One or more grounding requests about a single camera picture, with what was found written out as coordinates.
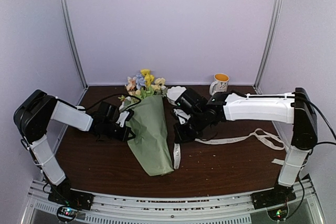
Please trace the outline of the green and pink wrapping paper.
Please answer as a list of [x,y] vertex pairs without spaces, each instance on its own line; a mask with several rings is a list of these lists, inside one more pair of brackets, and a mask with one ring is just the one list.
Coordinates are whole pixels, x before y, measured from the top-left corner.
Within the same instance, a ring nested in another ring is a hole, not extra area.
[[135,138],[128,141],[133,155],[149,176],[173,172],[162,97],[146,97],[131,109],[134,115],[126,125],[135,134]]

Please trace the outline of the white patterned mug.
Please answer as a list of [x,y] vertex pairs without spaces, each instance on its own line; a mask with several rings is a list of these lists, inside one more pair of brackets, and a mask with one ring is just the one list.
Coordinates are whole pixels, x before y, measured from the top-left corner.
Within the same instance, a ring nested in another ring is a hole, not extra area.
[[214,81],[209,87],[209,94],[214,95],[216,92],[226,92],[228,89],[229,76],[223,73],[216,73]]

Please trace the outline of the peach flower stem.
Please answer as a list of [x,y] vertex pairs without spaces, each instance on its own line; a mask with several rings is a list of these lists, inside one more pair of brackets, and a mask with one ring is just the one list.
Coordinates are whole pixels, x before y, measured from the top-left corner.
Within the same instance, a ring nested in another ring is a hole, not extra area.
[[136,77],[127,77],[128,83],[125,85],[125,88],[129,95],[135,95],[137,90]]

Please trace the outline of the cream yellow rose stem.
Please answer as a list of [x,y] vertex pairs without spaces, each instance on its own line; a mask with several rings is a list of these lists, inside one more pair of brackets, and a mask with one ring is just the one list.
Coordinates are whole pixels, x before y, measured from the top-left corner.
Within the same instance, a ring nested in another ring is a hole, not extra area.
[[165,78],[157,78],[154,81],[154,85],[152,86],[154,89],[155,94],[159,94],[165,96],[167,93],[167,86],[165,85],[166,79]]

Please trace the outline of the bright yellow flower stem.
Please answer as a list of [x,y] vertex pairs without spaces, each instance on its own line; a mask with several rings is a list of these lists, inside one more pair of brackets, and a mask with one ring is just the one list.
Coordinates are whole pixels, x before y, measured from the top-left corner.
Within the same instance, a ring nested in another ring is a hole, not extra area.
[[142,76],[142,80],[140,82],[141,90],[150,90],[153,89],[152,83],[154,81],[154,75],[151,73],[150,69],[141,69],[140,74]]

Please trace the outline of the white printed ribbon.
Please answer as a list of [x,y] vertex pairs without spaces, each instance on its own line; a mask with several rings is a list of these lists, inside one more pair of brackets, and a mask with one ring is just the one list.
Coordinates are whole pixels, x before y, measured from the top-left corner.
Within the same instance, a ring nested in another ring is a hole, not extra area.
[[[266,145],[267,147],[275,150],[275,151],[282,151],[282,150],[288,150],[288,146],[280,139],[280,137],[266,132],[261,128],[255,129],[252,133],[250,133],[247,136],[240,136],[240,137],[233,137],[233,138],[220,138],[220,139],[212,139],[212,140],[202,140],[196,138],[195,141],[206,144],[206,145],[224,145],[224,144],[233,144],[237,142],[244,141],[248,139],[249,137],[254,136],[257,140],[259,140],[261,143]],[[179,143],[174,144],[173,149],[173,168],[179,169],[180,163],[181,163],[181,145]]]

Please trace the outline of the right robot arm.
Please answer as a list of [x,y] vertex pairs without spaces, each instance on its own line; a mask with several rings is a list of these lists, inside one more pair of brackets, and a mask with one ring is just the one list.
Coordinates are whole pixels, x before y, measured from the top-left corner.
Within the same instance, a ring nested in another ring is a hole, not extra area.
[[317,115],[303,88],[283,94],[242,94],[236,91],[216,92],[209,99],[195,90],[172,87],[167,92],[168,102],[174,106],[178,119],[174,125],[174,169],[181,163],[182,143],[199,142],[221,145],[245,140],[245,137],[202,139],[203,130],[219,122],[254,120],[272,122],[276,129],[281,124],[292,126],[292,139],[283,141],[280,137],[257,128],[250,135],[255,136],[268,147],[276,150],[270,139],[283,144],[286,158],[280,170],[278,185],[269,192],[272,203],[279,204],[289,196],[291,187],[305,166],[309,152],[318,141]]

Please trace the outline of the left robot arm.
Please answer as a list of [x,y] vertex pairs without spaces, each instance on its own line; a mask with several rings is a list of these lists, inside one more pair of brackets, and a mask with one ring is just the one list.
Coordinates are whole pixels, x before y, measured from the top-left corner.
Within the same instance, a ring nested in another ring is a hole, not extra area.
[[96,102],[95,106],[97,110],[89,113],[83,106],[74,106],[37,89],[15,111],[13,120],[22,136],[22,144],[31,152],[36,165],[52,185],[61,185],[67,176],[47,141],[50,121],[122,142],[135,138],[131,128],[126,125],[134,115],[130,107],[121,109],[105,99]]

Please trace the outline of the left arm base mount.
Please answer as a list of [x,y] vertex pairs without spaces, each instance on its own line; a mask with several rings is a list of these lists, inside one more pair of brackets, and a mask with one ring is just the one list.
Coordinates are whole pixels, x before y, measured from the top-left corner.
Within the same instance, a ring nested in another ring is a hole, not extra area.
[[66,176],[59,185],[55,185],[47,180],[51,189],[48,193],[48,200],[60,205],[69,206],[78,210],[91,210],[94,195],[76,191],[71,188],[70,179]]

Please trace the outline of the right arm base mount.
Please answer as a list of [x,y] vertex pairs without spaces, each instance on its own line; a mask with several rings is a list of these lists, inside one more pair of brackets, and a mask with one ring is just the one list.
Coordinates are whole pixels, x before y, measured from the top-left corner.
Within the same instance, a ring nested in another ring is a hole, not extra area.
[[296,194],[294,193],[293,186],[285,187],[277,183],[272,189],[251,194],[251,200],[255,210],[283,205],[295,199]]

